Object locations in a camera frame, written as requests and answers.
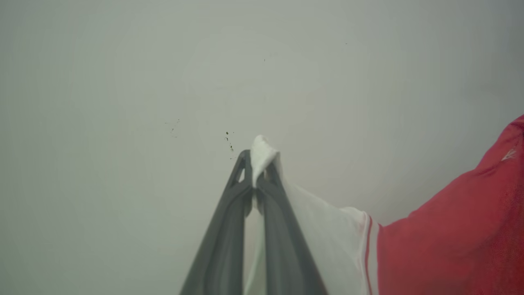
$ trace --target gray surface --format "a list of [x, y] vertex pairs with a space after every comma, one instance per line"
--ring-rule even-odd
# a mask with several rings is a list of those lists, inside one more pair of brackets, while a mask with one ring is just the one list
[[523, 12], [2, 1], [0, 293], [177, 293], [260, 133], [289, 180], [406, 216], [524, 113]]

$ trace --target red fabric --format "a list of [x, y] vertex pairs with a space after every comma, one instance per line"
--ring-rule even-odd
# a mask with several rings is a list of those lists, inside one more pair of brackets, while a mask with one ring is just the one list
[[480, 164], [381, 227], [380, 295], [524, 294], [524, 115]]

